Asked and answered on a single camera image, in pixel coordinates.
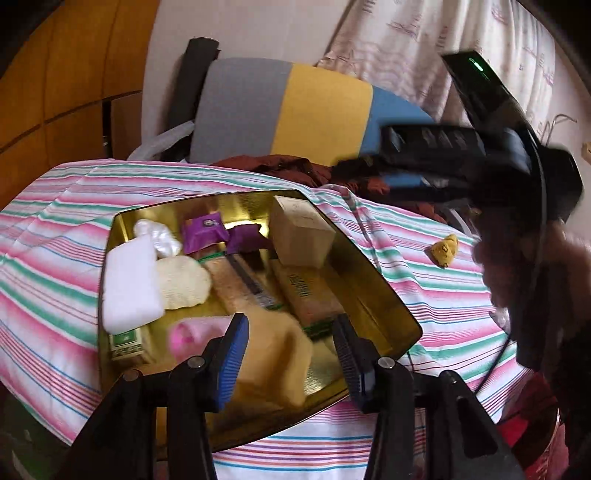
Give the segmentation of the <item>person's right hand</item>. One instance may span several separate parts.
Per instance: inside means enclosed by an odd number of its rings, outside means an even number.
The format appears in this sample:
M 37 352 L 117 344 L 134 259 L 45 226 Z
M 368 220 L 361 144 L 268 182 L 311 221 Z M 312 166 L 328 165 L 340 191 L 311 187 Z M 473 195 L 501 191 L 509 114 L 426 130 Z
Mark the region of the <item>person's right hand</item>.
M 495 212 L 478 218 L 481 240 L 474 247 L 474 261 L 483 266 L 483 281 L 499 308 L 518 303 L 522 280 L 535 263 L 538 238 L 517 238 L 509 222 Z M 560 348 L 581 334 L 590 323 L 590 241 L 568 230 L 560 221 L 546 225 L 541 264 L 559 283 L 552 294 L 555 327 L 546 343 L 544 374 L 550 376 L 560 364 Z

